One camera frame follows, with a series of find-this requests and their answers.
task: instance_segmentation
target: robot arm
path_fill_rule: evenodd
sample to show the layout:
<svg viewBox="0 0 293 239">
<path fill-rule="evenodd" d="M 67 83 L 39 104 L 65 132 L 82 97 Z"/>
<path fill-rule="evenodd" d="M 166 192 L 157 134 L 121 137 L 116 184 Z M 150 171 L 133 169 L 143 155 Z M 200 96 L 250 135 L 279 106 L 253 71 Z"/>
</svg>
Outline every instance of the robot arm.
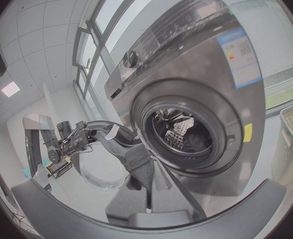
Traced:
<svg viewBox="0 0 293 239">
<path fill-rule="evenodd" d="M 69 122 L 64 121 L 57 124 L 61 136 L 58 141 L 48 116 L 24 115 L 23 125 L 31 175 L 47 190 L 51 187 L 42 165 L 39 130 L 53 163 L 60 162 L 66 155 L 85 150 L 95 141 L 100 141 L 120 160 L 130 175 L 106 208 L 111 223 L 143 227 L 146 224 L 158 225 L 160 221 L 181 225 L 206 218 L 201 206 L 184 186 L 156 157 L 151 157 L 141 140 L 124 126 L 109 121 L 80 121 L 76 129 L 71 130 Z M 117 131 L 108 138 L 114 127 Z"/>
</svg>

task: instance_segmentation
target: wall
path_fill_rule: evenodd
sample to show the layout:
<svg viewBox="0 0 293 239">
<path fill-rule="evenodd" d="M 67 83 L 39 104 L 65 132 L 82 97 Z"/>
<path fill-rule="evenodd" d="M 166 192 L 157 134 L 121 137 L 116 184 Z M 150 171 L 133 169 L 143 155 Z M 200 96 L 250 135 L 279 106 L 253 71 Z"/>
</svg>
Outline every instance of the wall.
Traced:
<svg viewBox="0 0 293 239">
<path fill-rule="evenodd" d="M 79 121 L 88 121 L 73 87 L 53 93 L 51 98 L 61 122 L 69 121 L 71 128 L 75 128 Z"/>
<path fill-rule="evenodd" d="M 61 121 L 70 121 L 72 128 L 75 128 L 75 124 L 81 120 L 87 121 L 87 117 L 80 105 L 73 87 L 53 93 L 51 94 L 51 98 L 54 103 L 54 109 L 56 110 L 56 113 L 59 114 Z M 9 135 L 17 155 L 24 168 L 28 168 L 29 165 L 25 146 L 25 130 L 22 125 L 22 118 L 24 114 L 43 114 L 51 117 L 50 108 L 47 104 L 46 98 L 42 98 L 32 103 L 7 121 Z M 55 133 L 57 138 L 60 139 L 56 126 Z M 45 159 L 48 157 L 48 152 L 43 143 L 43 141 L 40 141 L 40 152 L 42 159 Z"/>
<path fill-rule="evenodd" d="M 25 179 L 23 168 L 9 134 L 0 133 L 0 174 L 9 188 Z"/>
</svg>

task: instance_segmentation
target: paper label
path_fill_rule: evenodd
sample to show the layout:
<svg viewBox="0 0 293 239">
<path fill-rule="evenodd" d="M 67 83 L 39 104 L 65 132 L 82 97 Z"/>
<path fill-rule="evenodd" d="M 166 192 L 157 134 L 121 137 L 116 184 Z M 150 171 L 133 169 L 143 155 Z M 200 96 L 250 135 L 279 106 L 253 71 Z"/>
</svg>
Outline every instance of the paper label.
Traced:
<svg viewBox="0 0 293 239">
<path fill-rule="evenodd" d="M 119 128 L 120 127 L 118 125 L 114 124 L 110 132 L 106 135 L 105 139 L 107 141 L 113 139 L 117 135 Z"/>
<path fill-rule="evenodd" d="M 262 80 L 253 47 L 243 28 L 217 38 L 232 71 L 236 88 Z"/>
<path fill-rule="evenodd" d="M 244 127 L 244 141 L 243 142 L 249 142 L 252 139 L 253 134 L 253 124 L 249 123 Z"/>
</svg>

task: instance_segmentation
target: washing machine drum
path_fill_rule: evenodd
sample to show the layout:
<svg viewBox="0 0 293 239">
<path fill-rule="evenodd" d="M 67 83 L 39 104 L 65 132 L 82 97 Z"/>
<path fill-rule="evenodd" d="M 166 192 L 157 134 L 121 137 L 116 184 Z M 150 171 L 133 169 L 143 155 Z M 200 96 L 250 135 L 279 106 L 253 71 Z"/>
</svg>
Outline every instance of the washing machine drum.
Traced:
<svg viewBox="0 0 293 239">
<path fill-rule="evenodd" d="M 177 173 L 212 176 L 242 148 L 238 114 L 220 94 L 190 80 L 167 79 L 145 88 L 132 103 L 132 119 L 147 148 Z M 229 119 L 224 125 L 220 118 Z"/>
</svg>

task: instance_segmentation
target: window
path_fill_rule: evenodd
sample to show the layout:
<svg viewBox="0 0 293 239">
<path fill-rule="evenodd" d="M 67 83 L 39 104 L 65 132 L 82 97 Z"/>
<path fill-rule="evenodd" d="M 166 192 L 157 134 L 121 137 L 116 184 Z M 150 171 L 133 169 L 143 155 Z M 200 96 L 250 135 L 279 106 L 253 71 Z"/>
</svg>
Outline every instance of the window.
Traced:
<svg viewBox="0 0 293 239">
<path fill-rule="evenodd" d="M 106 0 L 96 18 L 96 22 L 103 33 L 112 16 L 124 0 Z"/>
<path fill-rule="evenodd" d="M 81 92 L 82 92 L 82 93 L 83 93 L 84 90 L 85 90 L 85 85 L 86 85 L 86 83 L 85 83 L 85 81 L 84 81 L 84 79 L 83 79 L 83 77 L 82 77 L 82 74 L 80 74 L 80 75 L 79 75 L 79 86 L 80 86 L 80 89 L 81 89 Z"/>
<path fill-rule="evenodd" d="M 91 112 L 93 113 L 95 120 L 103 120 L 94 101 L 92 100 L 92 97 L 91 97 L 89 91 L 87 91 L 87 93 L 86 93 L 86 101 L 88 103 L 88 106 L 89 106 Z"/>
<path fill-rule="evenodd" d="M 82 67 L 89 68 L 90 63 L 88 64 L 88 59 L 90 59 L 91 62 L 96 49 L 97 48 L 93 42 L 91 34 L 81 31 L 77 50 L 76 63 Z"/>
<path fill-rule="evenodd" d="M 89 71 L 90 63 L 92 61 L 93 54 L 96 51 L 96 45 L 93 42 L 91 35 L 88 36 L 85 49 L 83 51 L 82 62 L 83 65 L 87 68 L 87 73 Z"/>
<path fill-rule="evenodd" d="M 96 66 L 94 67 L 93 69 L 93 73 L 92 73 L 92 76 L 91 76 L 91 79 L 90 79 L 90 82 L 92 84 L 92 86 L 95 85 L 96 81 L 97 81 L 97 78 L 102 70 L 102 67 L 103 67 L 103 62 L 102 62 L 102 59 L 101 57 L 98 58 L 98 61 L 96 63 Z"/>
<path fill-rule="evenodd" d="M 135 19 L 135 17 L 143 10 L 145 6 L 149 4 L 152 0 L 135 0 L 130 7 L 125 11 L 122 15 L 116 26 L 114 27 L 113 31 L 111 32 L 107 42 L 106 48 L 110 52 L 117 41 L 119 40 L 120 36 L 123 32 L 127 29 L 129 24 Z"/>
</svg>

